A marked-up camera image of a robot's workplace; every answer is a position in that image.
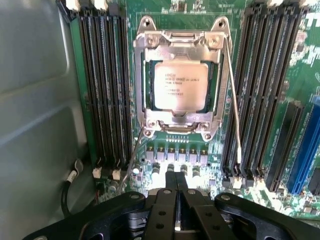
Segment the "green circuit board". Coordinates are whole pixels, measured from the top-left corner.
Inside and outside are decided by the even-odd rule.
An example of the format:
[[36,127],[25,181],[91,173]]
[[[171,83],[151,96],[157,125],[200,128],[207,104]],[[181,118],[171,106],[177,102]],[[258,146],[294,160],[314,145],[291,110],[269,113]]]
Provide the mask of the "green circuit board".
[[[128,44],[128,63],[129,63],[129,86],[130,86],[130,116],[132,142],[135,143],[141,126],[137,119],[137,106],[135,99],[135,63],[133,42],[137,36],[137,29],[143,16],[150,16],[154,20],[158,29],[163,30],[203,30],[208,31],[214,20],[219,16],[226,16],[229,20],[231,39],[232,39],[232,64],[233,68],[237,64],[238,49],[241,39],[241,29],[243,24],[244,9],[249,1],[244,0],[185,0],[183,11],[173,8],[173,4],[179,2],[175,0],[126,0],[122,4],[125,6],[127,17],[127,44]],[[297,134],[294,138],[292,151],[286,163],[282,178],[282,185],[285,186],[289,179],[292,165],[297,156],[301,144],[301,138],[304,135],[306,121],[313,109],[313,96],[320,95],[320,1],[311,6],[310,13],[302,19],[299,25],[298,37],[304,38],[303,50],[297,50],[294,46],[289,67],[286,71],[287,89],[281,102],[277,104],[272,128],[270,129],[267,148],[263,157],[263,171],[268,176],[269,166],[273,160],[273,154],[279,132],[282,128],[284,116],[288,104],[295,101],[304,106],[301,121],[297,127]],[[95,140],[93,127],[91,124],[91,113],[87,109],[88,89],[86,84],[86,74],[84,67],[83,51],[81,48],[81,36],[79,30],[79,21],[73,20],[70,24],[72,39],[76,57],[77,71],[82,106],[84,109],[84,120],[92,163],[96,163]],[[178,155],[181,150],[185,153],[185,162],[188,165],[188,174],[186,177],[190,188],[198,188],[212,197],[221,192],[235,193],[239,196],[259,203],[263,206],[273,208],[281,213],[300,219],[320,220],[320,197],[313,196],[307,186],[314,172],[315,167],[320,166],[320,152],[317,151],[312,161],[311,170],[307,180],[304,183],[303,192],[300,195],[284,192],[269,192],[263,183],[263,179],[256,179],[252,187],[233,189],[232,186],[223,186],[223,174],[221,162],[224,152],[226,135],[228,131],[228,120],[231,115],[232,93],[229,86],[225,99],[223,121],[221,127],[210,142],[204,142],[200,134],[168,134],[165,132],[156,132],[152,139],[144,138],[139,146],[136,162],[141,165],[140,176],[132,174],[127,182],[126,191],[138,191],[145,195],[148,190],[155,187],[164,187],[164,175],[169,164],[174,164],[174,170],[180,171],[181,163],[170,162],[169,151],[174,150]],[[153,149],[156,156],[157,149],[164,149],[164,158],[166,161],[161,163],[160,180],[157,183],[152,181],[153,170],[152,163],[148,162],[148,149]],[[197,158],[201,157],[202,152],[207,154],[206,166],[198,166],[200,179],[194,182],[192,179],[193,165],[188,163],[191,158],[191,150],[196,153]],[[102,175],[101,179],[96,180],[97,184],[103,183],[108,189],[111,180]],[[99,200],[105,201],[114,197],[114,192],[106,191]]]

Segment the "cpu socket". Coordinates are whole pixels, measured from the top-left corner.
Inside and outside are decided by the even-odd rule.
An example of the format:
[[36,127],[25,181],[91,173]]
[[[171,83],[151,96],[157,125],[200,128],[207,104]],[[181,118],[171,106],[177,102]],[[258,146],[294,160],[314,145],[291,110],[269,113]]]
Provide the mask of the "cpu socket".
[[221,126],[228,86],[229,21],[210,31],[157,30],[144,16],[134,46],[137,118],[143,134],[201,134],[210,141]]

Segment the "blue pcie slot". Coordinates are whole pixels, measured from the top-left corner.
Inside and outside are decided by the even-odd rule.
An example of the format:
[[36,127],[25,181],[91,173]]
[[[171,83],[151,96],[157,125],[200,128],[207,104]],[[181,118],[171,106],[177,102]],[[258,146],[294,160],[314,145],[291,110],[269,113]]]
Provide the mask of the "blue pcie slot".
[[302,191],[320,144],[320,96],[313,100],[313,110],[286,185],[291,194],[300,194]]

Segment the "screw hole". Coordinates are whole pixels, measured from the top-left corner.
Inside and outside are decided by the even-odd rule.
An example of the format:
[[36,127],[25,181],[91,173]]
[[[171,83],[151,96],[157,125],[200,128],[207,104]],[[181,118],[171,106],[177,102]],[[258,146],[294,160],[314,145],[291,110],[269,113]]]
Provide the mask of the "screw hole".
[[213,225],[212,229],[216,230],[216,231],[219,231],[220,230],[220,226],[219,225]]
[[226,22],[223,21],[223,20],[222,20],[222,21],[219,21],[219,23],[218,23],[219,28],[224,28],[225,25],[226,25]]
[[163,228],[165,227],[165,225],[163,225],[162,223],[157,223],[157,224],[155,225],[155,227],[156,227],[157,229],[163,229]]
[[143,22],[143,25],[144,25],[145,27],[148,27],[148,26],[150,25],[150,20],[149,20],[148,18],[146,18],[146,19],[144,20],[144,22]]

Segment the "motherboard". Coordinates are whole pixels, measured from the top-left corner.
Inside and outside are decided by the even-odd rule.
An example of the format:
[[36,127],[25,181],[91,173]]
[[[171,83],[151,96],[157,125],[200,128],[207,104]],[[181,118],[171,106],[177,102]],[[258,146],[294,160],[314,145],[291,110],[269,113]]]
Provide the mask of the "motherboard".
[[320,1],[56,2],[100,202],[137,145],[120,191],[147,196],[183,172],[212,198],[320,221]]

